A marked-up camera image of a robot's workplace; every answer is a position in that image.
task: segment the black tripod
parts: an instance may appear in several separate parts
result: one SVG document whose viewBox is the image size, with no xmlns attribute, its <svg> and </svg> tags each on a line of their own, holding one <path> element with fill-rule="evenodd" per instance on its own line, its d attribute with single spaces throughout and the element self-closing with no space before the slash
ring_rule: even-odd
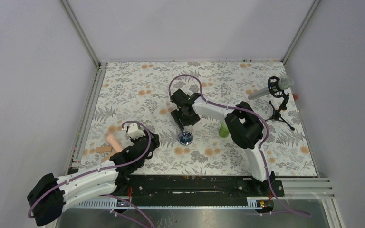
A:
<svg viewBox="0 0 365 228">
<path fill-rule="evenodd" d="M 288 103 L 289 101 L 289 94 L 285 94 L 282 92 L 282 97 L 283 97 L 283 102 L 279 105 L 279 108 L 276 110 L 275 107 L 272 105 L 272 102 L 269 101 L 269 104 L 272 106 L 272 110 L 273 110 L 273 114 L 272 116 L 267 119 L 266 121 L 268 120 L 276 120 L 276 121 L 281 121 L 281 122 L 284 122 L 285 124 L 287 124 L 289 126 L 289 128 L 294 131 L 295 128 L 292 127 L 288 122 L 286 122 L 285 119 L 282 118 L 282 115 L 280 114 L 280 111 L 281 110 L 286 110 L 287 107 L 286 107 L 286 104 Z"/>
</svg>

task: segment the wooden stick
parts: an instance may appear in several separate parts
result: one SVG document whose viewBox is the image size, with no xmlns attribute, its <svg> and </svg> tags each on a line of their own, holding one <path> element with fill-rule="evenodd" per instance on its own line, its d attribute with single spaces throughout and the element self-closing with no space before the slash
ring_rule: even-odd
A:
<svg viewBox="0 0 365 228">
<path fill-rule="evenodd" d="M 100 146 L 96 148 L 96 153 L 110 153 L 112 150 L 112 146 Z"/>
</svg>

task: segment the table surface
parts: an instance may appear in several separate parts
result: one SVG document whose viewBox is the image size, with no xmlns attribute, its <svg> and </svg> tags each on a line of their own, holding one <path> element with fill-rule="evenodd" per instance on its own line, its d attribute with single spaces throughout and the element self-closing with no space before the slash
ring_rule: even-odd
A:
<svg viewBox="0 0 365 228">
<path fill-rule="evenodd" d="M 161 145 L 136 174 L 251 175 L 243 149 L 230 137 L 219 137 L 220 122 L 217 120 L 201 117 L 196 125 L 186 127 L 194 135 L 193 143 L 182 146 L 177 142 L 179 129 L 170 115 L 175 105 L 170 103 L 168 85 L 180 74 L 198 77 L 205 97 L 231 105 L 245 101 L 265 119 L 272 115 L 268 101 L 277 107 L 283 100 L 271 95 L 251 101 L 247 98 L 266 87 L 269 77 L 286 77 L 282 63 L 108 63 L 80 169 L 95 166 L 108 155 L 96 153 L 96 147 L 108 145 L 104 139 L 107 131 L 114 132 L 123 147 L 132 145 L 126 132 L 121 131 L 121 124 L 138 120 L 160 136 Z M 172 92 L 178 88 L 189 95 L 199 91 L 198 83 L 186 77 L 173 83 Z M 278 176 L 316 176 L 293 99 L 287 107 L 281 112 L 282 117 L 295 130 L 291 131 L 282 122 L 268 121 L 270 136 L 264 144 L 264 152 L 269 166 Z"/>
</svg>

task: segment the white wall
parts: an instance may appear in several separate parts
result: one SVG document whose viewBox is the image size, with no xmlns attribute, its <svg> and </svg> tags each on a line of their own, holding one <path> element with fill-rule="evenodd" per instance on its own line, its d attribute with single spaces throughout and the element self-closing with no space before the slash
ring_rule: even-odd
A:
<svg viewBox="0 0 365 228">
<path fill-rule="evenodd" d="M 63 175 L 93 75 L 59 1 L 0 0 L 0 228 L 36 226 L 26 196 Z"/>
<path fill-rule="evenodd" d="M 346 227 L 365 227 L 365 1 L 322 1 L 287 72 Z"/>
<path fill-rule="evenodd" d="M 312 0 L 70 0 L 101 61 L 280 60 Z"/>
</svg>

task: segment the green bottle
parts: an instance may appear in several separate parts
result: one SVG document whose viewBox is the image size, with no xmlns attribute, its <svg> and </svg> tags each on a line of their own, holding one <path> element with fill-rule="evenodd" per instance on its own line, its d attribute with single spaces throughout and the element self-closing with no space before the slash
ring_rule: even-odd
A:
<svg viewBox="0 0 365 228">
<path fill-rule="evenodd" d="M 219 136 L 221 138 L 227 138 L 229 136 L 229 129 L 227 128 L 227 125 L 224 121 L 221 123 L 221 128 L 219 130 Z"/>
</svg>

